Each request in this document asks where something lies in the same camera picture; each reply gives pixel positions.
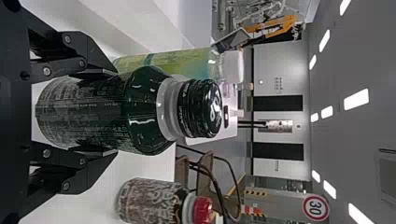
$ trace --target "bottle label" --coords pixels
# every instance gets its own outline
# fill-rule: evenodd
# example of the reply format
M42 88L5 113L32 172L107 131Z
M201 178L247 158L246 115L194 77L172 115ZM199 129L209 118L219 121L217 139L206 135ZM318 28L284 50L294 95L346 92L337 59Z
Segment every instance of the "bottle label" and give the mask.
M169 78L147 66L106 80L53 80L35 107L42 133L58 147L100 146L157 155L172 145L158 125L157 92Z
M181 209L188 190L179 183L135 178L120 190L117 212L129 223L181 224Z

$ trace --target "metal bolt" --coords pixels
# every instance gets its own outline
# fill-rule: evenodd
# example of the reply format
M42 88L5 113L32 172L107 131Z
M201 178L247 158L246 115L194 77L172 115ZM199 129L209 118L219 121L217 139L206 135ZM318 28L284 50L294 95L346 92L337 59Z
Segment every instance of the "metal bolt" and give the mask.
M52 73L51 70L48 67L43 68L43 73L46 77L49 77L50 74Z
M70 35L64 36L64 42L66 42L67 44L70 44L72 42L72 38L70 37Z
M64 183L64 191L67 191L70 189L70 184L69 182Z
M49 149L45 149L45 150L43 151L43 157L44 157L45 159L48 159L48 158L50 157L50 150L49 150Z
M81 61L79 61L78 63L79 63L79 66L80 66L80 67L85 67L84 61L81 60Z

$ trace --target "white wall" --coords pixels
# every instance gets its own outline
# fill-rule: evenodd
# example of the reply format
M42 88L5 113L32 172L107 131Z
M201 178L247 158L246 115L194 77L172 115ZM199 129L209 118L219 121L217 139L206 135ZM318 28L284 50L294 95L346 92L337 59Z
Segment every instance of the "white wall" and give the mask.
M78 0L21 0L21 4L58 31L82 31L90 35L111 60L149 52Z
M304 40L254 47L254 95L302 95L303 111L255 112L254 119L291 119L292 133L259 133L255 142L304 144L304 161L254 159L254 175L310 180L309 78L307 43ZM276 90L276 78L283 90Z

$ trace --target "speed limit sign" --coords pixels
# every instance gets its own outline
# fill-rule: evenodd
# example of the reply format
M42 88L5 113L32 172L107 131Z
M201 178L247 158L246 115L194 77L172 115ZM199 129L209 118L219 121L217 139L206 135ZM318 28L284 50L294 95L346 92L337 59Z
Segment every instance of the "speed limit sign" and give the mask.
M315 195L304 200L303 211L309 219L320 222L329 217L330 207L326 200Z

